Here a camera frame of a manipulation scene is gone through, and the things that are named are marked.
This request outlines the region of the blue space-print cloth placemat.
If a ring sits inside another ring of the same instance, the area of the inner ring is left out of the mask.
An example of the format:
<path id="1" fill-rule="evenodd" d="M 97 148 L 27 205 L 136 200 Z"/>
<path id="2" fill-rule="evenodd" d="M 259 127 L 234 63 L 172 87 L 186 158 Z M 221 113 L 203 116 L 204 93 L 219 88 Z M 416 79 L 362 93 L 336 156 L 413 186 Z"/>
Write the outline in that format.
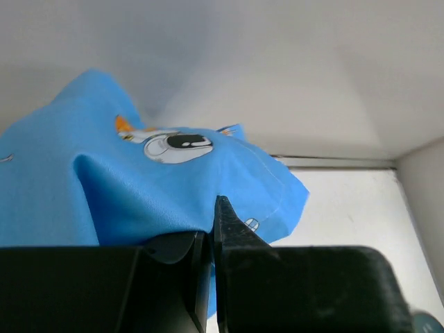
<path id="1" fill-rule="evenodd" d="M 148 128 L 109 75 L 89 70 L 1 135 L 1 245 L 135 245 L 210 232 L 218 196 L 265 242 L 309 197 L 240 125 Z"/>

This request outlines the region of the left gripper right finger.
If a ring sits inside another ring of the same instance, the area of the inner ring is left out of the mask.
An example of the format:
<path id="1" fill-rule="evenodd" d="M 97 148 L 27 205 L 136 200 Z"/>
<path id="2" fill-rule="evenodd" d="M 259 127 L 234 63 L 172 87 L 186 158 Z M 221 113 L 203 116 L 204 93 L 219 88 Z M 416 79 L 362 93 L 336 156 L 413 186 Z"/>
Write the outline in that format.
<path id="1" fill-rule="evenodd" d="M 238 218 L 225 196 L 216 199 L 213 244 L 219 331 L 272 332 L 277 253 Z"/>

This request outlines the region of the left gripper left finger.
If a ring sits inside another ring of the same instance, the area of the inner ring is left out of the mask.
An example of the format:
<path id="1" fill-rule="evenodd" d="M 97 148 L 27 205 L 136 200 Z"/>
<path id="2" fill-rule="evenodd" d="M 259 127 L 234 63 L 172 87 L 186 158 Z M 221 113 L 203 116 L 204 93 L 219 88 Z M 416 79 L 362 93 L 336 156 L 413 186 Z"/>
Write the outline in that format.
<path id="1" fill-rule="evenodd" d="M 211 251 L 204 232 L 164 234 L 148 240 L 149 332 L 205 332 L 210 293 Z"/>

